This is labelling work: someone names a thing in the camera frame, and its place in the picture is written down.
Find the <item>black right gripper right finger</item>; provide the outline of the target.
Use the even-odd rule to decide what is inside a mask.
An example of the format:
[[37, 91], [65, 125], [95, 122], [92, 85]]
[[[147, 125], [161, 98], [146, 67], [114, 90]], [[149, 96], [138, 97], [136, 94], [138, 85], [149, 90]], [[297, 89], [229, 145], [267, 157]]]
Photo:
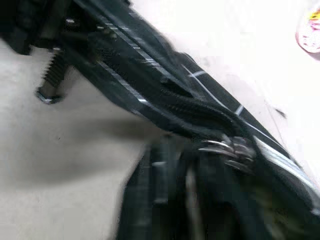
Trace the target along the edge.
[[294, 177], [224, 178], [224, 240], [320, 240], [320, 198]]

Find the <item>finger of the ribbed black left gripper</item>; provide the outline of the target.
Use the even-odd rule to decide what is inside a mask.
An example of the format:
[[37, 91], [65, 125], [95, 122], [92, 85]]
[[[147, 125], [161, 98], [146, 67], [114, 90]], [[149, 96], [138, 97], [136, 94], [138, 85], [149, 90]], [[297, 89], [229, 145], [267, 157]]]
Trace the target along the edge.
[[44, 104], [57, 104], [65, 98], [70, 72], [74, 70], [62, 48], [54, 47], [52, 53], [42, 83], [35, 90], [35, 96]]

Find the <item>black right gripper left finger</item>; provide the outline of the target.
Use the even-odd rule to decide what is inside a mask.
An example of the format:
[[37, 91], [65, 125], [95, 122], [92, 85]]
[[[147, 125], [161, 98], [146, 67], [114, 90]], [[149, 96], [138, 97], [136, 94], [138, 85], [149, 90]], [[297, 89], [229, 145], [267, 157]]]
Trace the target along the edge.
[[179, 206], [171, 190], [176, 144], [150, 144], [127, 180], [119, 215], [119, 240], [181, 240]]

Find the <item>black grid pouch white lines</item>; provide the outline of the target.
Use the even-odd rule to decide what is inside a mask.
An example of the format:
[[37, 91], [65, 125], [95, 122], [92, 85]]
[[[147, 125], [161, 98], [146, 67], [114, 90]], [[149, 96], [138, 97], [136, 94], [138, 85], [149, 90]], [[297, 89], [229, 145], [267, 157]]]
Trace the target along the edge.
[[170, 195], [180, 240], [225, 240], [225, 175], [294, 177], [320, 192], [286, 150], [198, 65], [176, 52], [124, 0], [74, 0], [80, 27], [61, 33], [71, 64], [115, 105], [166, 135], [178, 159]]

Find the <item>pink printed round object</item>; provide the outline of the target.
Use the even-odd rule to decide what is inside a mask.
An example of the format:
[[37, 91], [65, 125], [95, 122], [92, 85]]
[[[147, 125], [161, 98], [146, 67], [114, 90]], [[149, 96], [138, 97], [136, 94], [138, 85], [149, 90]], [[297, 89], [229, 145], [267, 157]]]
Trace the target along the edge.
[[320, 54], [320, 0], [312, 0], [297, 24], [295, 39], [308, 54]]

